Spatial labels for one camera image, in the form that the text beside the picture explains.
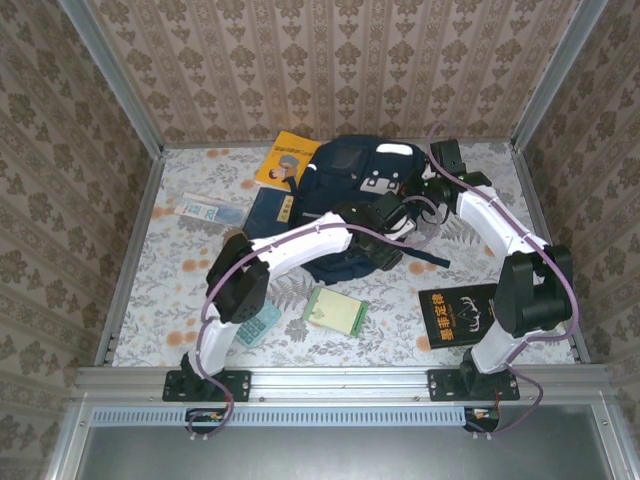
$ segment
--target calculator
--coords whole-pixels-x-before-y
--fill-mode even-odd
[[[240,325],[238,333],[236,333],[236,340],[247,348],[255,347],[276,324],[280,315],[280,310],[269,300],[265,300],[262,310],[255,317]]]

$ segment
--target blue book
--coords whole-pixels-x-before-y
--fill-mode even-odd
[[[242,229],[249,240],[271,237],[289,230],[293,196],[273,188],[261,188]]]

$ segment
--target floral tablecloth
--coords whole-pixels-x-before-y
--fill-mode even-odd
[[[255,171],[268,148],[165,150],[166,167],[115,351],[114,366],[174,366],[193,346],[206,290],[205,276],[229,230],[175,213],[185,193],[250,206]],[[469,171],[489,177],[502,201],[525,225],[531,220],[511,152],[505,143],[462,144]],[[421,224],[409,241],[429,232]],[[430,350],[418,291],[498,280],[501,260],[473,229],[451,216],[427,248],[451,260],[444,269],[404,256],[376,271],[331,287],[370,303],[358,338],[301,320],[314,281],[296,268],[271,281],[268,298],[282,311],[277,325],[252,349],[234,341],[228,367],[455,365],[465,347]],[[518,363],[573,363],[567,341],[532,345]]]

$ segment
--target green booklet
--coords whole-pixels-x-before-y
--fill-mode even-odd
[[[316,287],[304,309],[302,319],[315,325],[357,337],[369,304],[324,287]]]

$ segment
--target patterned wallpaper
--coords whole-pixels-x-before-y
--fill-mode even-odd
[[[577,0],[89,0],[165,143],[509,137]]]
[[[609,2],[525,156],[640,445],[640,2]]]
[[[0,477],[46,467],[150,158],[56,1],[0,1]]]

